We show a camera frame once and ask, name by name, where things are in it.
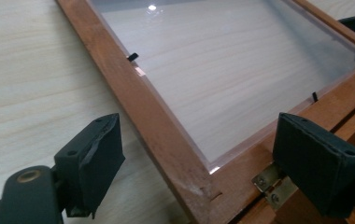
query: brown wooden frame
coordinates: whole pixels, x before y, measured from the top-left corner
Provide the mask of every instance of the brown wooden frame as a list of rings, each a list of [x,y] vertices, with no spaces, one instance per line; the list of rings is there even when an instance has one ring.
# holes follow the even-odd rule
[[[355,34],[305,0],[292,0],[355,43]],[[192,150],[192,140],[171,111],[140,77],[90,0],[58,0],[143,140],[163,178],[198,223],[226,223],[260,197],[251,179],[272,161],[274,134],[210,174]],[[355,74],[300,112],[327,130],[342,125],[355,110]]]

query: wooden table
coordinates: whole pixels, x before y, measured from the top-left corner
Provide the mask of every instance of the wooden table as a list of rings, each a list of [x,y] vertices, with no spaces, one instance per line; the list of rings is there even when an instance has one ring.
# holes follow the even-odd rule
[[[312,0],[337,19],[355,1]],[[65,223],[187,223],[132,123],[54,1],[0,0],[0,196],[13,173],[53,165],[53,155],[90,121],[121,114],[127,158],[96,220]]]

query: wooden frame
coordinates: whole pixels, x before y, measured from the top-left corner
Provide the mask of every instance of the wooden frame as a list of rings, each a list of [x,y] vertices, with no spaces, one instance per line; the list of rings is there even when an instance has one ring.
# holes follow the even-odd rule
[[[348,28],[305,0],[293,1],[355,43],[355,34]],[[149,155],[189,217],[198,223],[226,223],[241,212],[247,212],[260,197],[250,180],[272,161],[274,134],[265,135],[260,144],[210,174],[192,150],[189,136],[149,81],[138,76],[126,60],[91,1],[58,2],[143,137]],[[347,92],[355,92],[355,74],[299,114],[327,130],[335,131],[355,110],[355,94]]]

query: transparent panel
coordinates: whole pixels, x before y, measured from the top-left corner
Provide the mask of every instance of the transparent panel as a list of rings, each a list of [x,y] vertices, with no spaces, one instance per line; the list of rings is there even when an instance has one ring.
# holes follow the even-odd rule
[[[289,1],[95,0],[213,162],[355,69],[355,50]]]

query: tabletop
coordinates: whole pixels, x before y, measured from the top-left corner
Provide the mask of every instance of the tabletop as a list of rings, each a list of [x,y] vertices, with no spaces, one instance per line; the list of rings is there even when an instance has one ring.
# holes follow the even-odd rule
[[[336,19],[355,1],[311,0]],[[55,1],[0,0],[0,197],[19,170],[53,155],[92,120],[121,115],[126,161],[96,220],[65,223],[188,223],[146,154],[140,136]]]

